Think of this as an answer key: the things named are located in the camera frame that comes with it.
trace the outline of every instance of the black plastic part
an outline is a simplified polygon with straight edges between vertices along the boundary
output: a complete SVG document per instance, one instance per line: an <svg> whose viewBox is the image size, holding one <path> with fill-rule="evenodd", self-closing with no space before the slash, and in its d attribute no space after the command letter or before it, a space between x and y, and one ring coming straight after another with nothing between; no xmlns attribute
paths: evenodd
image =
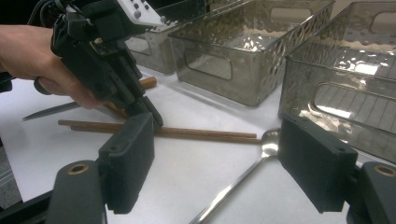
<svg viewBox="0 0 396 224"><path fill-rule="evenodd" d="M130 117L150 112L154 117L154 127L157 129L163 126L160 113L144 97L145 90L139 81L142 74L122 40L126 37L123 35L128 34L120 32L115 40L110 38L112 41L103 39L106 33L115 34L108 29L120 31L124 26L135 26L129 21L113 21L114 18L110 15L116 13L119 16L120 6L118 3L114 5L112 0L100 1L84 8L85 14L95 22L88 22L75 12L66 13L54 24L52 51L62 57L66 67L97 99L112 102L118 109L125 109ZM107 30L101 30L100 24L106 24Z"/></svg>
<svg viewBox="0 0 396 224"><path fill-rule="evenodd" d="M134 207L154 160L150 113L129 118L100 149L99 159L107 208L127 214Z"/></svg>
<svg viewBox="0 0 396 224"><path fill-rule="evenodd" d="M95 161L76 161L58 172L46 223L106 223L99 169Z"/></svg>
<svg viewBox="0 0 396 224"><path fill-rule="evenodd" d="M368 213L357 213L354 209L349 208L346 214L347 224L373 224Z"/></svg>
<svg viewBox="0 0 396 224"><path fill-rule="evenodd" d="M10 75L8 72L0 73L0 93L4 91L12 91L12 82L11 80L14 77Z"/></svg>
<svg viewBox="0 0 396 224"><path fill-rule="evenodd" d="M1 224L42 224L47 218L52 191L33 198L26 203L17 203L0 213Z"/></svg>
<svg viewBox="0 0 396 224"><path fill-rule="evenodd" d="M396 168L366 162L361 168L359 193L373 224L396 223Z"/></svg>
<svg viewBox="0 0 396 224"><path fill-rule="evenodd" d="M278 158L320 213L342 210L357 157L311 120L284 116Z"/></svg>

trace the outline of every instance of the spoon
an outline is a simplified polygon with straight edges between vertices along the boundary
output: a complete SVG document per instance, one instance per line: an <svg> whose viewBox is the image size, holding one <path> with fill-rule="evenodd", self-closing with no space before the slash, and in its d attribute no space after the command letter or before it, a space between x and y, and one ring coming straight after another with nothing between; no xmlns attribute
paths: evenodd
<svg viewBox="0 0 396 224"><path fill-rule="evenodd" d="M279 140L280 129L271 129L262 135L262 155L255 161L244 173L242 173L230 186L222 190L215 200L206 207L198 216L196 216L190 224L205 223L210 215L219 208L219 206L227 200L231 193L252 173L252 171L267 158L277 155L277 143Z"/></svg>

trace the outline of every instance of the storage bin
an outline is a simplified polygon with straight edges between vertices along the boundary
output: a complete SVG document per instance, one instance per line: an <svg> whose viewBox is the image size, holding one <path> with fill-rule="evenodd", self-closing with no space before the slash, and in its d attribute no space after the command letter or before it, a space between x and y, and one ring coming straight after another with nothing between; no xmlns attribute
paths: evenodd
<svg viewBox="0 0 396 224"><path fill-rule="evenodd" d="M356 2L287 56L279 115L396 163L396 2Z"/></svg>
<svg viewBox="0 0 396 224"><path fill-rule="evenodd" d="M254 0L194 21L169 34L177 78L259 105L282 82L286 53L329 21L332 4Z"/></svg>
<svg viewBox="0 0 396 224"><path fill-rule="evenodd" d="M221 11L228 5L238 4L240 0L185 0L157 11L165 16L163 27L152 27L142 35L132 36L126 45L136 58L136 63L149 69L173 74L176 71L175 61L168 34L180 25L208 13Z"/></svg>

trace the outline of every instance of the chopstick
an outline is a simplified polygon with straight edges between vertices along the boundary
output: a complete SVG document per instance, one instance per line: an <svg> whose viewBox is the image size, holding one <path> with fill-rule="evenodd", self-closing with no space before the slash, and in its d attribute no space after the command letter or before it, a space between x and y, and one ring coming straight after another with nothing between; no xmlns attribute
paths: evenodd
<svg viewBox="0 0 396 224"><path fill-rule="evenodd" d="M157 78L156 77L146 77L140 79L140 84L142 84L143 89L148 90L154 88L157 85ZM117 115L121 116L124 119L128 119L128 115L125 113L124 110L118 109L113 103L107 102L105 107Z"/></svg>
<svg viewBox="0 0 396 224"><path fill-rule="evenodd" d="M102 122L88 122L77 120L58 121L59 125L70 126L73 131L79 132L93 132L93 133L116 133L122 124L115 123L102 123ZM195 140L208 140L232 143L246 143L246 144L259 144L261 141L257 139L255 133L234 133L223 131L209 131L209 130L196 130L196 129L179 129L161 127L155 131L156 136L185 138Z"/></svg>

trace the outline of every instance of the white table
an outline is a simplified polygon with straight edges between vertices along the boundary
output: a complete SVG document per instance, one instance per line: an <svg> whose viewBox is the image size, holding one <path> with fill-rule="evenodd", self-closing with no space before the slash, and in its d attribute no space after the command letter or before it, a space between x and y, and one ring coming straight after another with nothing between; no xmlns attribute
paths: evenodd
<svg viewBox="0 0 396 224"><path fill-rule="evenodd" d="M279 127L280 87L257 108L246 107L210 92L140 67L158 85L147 96L163 116L164 126L256 133L260 138ZM71 102L45 96L31 81L14 80L14 90L0 94L0 136L27 201L52 189L56 173L80 160L95 160L111 136L80 133L59 126L59 119L98 122L123 120L105 108L76 108L40 119L21 119L38 110ZM260 146L155 137L155 160L133 211L109 224L189 223L218 192L230 185L260 156ZM263 163L223 206L210 223L347 223L342 213L319 214L280 162Z"/></svg>

